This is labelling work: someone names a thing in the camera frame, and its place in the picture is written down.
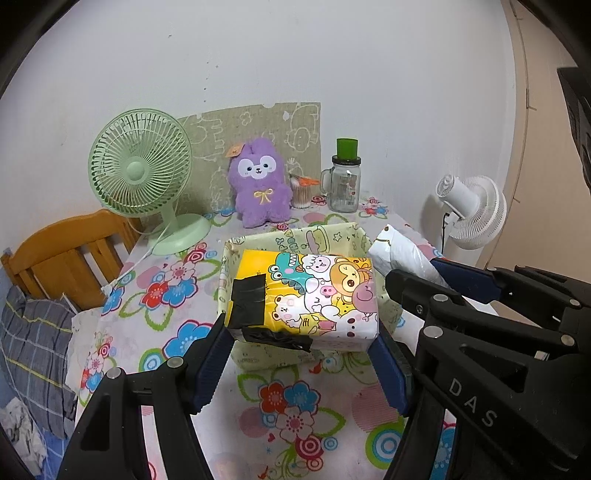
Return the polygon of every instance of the yellow bow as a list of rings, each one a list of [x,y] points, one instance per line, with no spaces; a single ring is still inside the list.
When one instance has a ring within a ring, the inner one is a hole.
[[[271,199],[269,198],[269,195],[273,195],[273,189],[266,189],[264,192],[262,190],[259,190],[258,192],[254,193],[255,198],[261,199],[261,202],[259,205],[262,205],[265,202],[271,203]]]

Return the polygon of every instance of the green lid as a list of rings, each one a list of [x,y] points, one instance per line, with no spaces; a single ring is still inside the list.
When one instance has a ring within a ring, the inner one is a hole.
[[[355,138],[337,138],[336,156],[339,157],[339,160],[356,160],[357,143]]]

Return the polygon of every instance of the blue gripper pad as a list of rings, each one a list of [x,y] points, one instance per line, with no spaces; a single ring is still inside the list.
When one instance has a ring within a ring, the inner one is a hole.
[[[210,334],[215,334],[215,327]],[[193,405],[198,412],[211,402],[233,346],[234,337],[222,327],[197,373]]]
[[[407,415],[410,407],[409,398],[412,396],[412,369],[404,355],[396,347],[396,343],[389,337],[382,335],[384,326],[380,322],[380,335],[369,347],[368,355],[372,362],[382,390],[388,404],[396,408],[400,415]]]
[[[501,296],[501,288],[486,271],[441,258],[431,260],[452,290],[480,303],[490,303]]]

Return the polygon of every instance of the green desk fan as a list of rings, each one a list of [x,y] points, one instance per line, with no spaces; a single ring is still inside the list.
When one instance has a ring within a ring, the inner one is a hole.
[[[193,155],[183,127],[151,109],[124,112],[96,137],[88,158],[90,186],[100,202],[119,215],[140,217],[160,212],[149,249],[155,255],[181,252],[209,232],[196,213],[176,216],[173,202],[183,191]]]

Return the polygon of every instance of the white wall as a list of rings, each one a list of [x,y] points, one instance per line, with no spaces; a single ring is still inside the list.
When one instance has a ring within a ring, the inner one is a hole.
[[[504,182],[514,77],[499,0],[81,0],[0,99],[0,247],[99,208],[87,155],[119,112],[298,100],[323,166],[359,138],[363,188],[435,241],[444,173]]]

